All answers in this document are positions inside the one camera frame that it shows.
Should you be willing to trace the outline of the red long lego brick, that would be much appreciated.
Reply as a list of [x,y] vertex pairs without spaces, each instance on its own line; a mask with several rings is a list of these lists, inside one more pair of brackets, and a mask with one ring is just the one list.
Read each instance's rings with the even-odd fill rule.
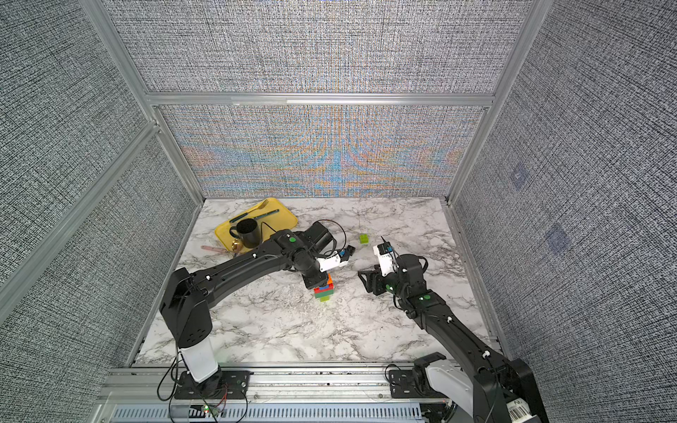
[[321,294],[325,292],[333,292],[334,287],[333,286],[326,286],[326,287],[317,287],[314,289],[314,294]]

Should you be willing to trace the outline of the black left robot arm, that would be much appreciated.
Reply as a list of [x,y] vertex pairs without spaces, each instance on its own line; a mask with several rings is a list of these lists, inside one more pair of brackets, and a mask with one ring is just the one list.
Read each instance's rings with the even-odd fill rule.
[[278,271],[301,274],[307,289],[322,287],[329,275],[319,260],[337,241],[321,222],[304,231],[283,229],[270,235],[253,250],[227,262],[190,273],[185,268],[169,277],[160,314],[172,334],[193,382],[202,384],[220,371],[211,341],[210,309],[239,289]]

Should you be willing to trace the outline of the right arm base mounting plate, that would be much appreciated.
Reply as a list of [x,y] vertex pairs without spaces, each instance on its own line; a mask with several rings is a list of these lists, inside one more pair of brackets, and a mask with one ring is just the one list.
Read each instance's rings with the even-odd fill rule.
[[388,368],[384,373],[392,398],[445,398],[444,394],[429,387],[417,371]]

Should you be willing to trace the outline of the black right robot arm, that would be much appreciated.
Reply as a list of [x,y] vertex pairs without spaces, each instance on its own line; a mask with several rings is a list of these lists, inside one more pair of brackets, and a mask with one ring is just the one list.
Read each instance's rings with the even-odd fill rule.
[[414,389],[421,397],[443,394],[475,422],[547,422],[532,370],[511,361],[479,339],[428,289],[428,260],[405,254],[381,255],[379,265],[358,272],[367,292],[391,294],[396,308],[451,356],[429,354],[414,362]]

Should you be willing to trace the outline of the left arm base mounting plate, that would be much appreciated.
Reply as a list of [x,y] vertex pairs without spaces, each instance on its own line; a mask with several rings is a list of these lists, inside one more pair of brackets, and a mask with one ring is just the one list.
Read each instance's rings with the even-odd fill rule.
[[247,370],[220,370],[204,382],[195,382],[188,371],[181,373],[175,399],[221,400],[244,399],[250,384]]

